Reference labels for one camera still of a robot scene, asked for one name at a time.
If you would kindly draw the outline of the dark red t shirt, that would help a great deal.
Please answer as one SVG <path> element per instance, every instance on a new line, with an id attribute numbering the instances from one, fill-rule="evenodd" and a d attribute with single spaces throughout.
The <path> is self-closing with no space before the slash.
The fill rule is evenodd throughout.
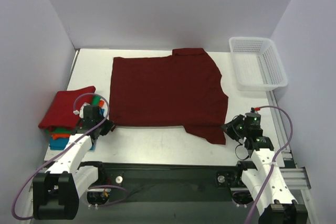
<path id="1" fill-rule="evenodd" d="M 182 126 L 224 145 L 228 96 L 222 74 L 202 48 L 174 49 L 170 56 L 113 60 L 109 117 L 119 126 Z"/>

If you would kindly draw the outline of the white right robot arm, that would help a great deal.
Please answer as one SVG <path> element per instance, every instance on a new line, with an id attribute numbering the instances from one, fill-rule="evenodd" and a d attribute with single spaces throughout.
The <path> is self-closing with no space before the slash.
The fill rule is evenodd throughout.
<path id="1" fill-rule="evenodd" d="M 236 140 L 248 152 L 250 162 L 242 162 L 233 172 L 233 182 L 246 186 L 253 204 L 245 223 L 250 223 L 257 211 L 259 223 L 306 223 L 308 211 L 291 193 L 276 162 L 279 151 L 264 136 L 260 126 L 259 108 L 234 117 L 222 126 L 224 133 Z"/>

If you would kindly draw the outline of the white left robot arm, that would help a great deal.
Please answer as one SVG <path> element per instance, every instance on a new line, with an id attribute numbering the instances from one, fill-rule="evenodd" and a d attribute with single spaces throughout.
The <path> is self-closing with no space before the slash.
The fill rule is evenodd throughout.
<path id="1" fill-rule="evenodd" d="M 82 166 L 81 162 L 98 137 L 114 127 L 98 105 L 83 107 L 64 151 L 45 172 L 33 178 L 34 219 L 72 220 L 88 187 L 100 188 L 106 183 L 104 172 L 94 165 Z"/>

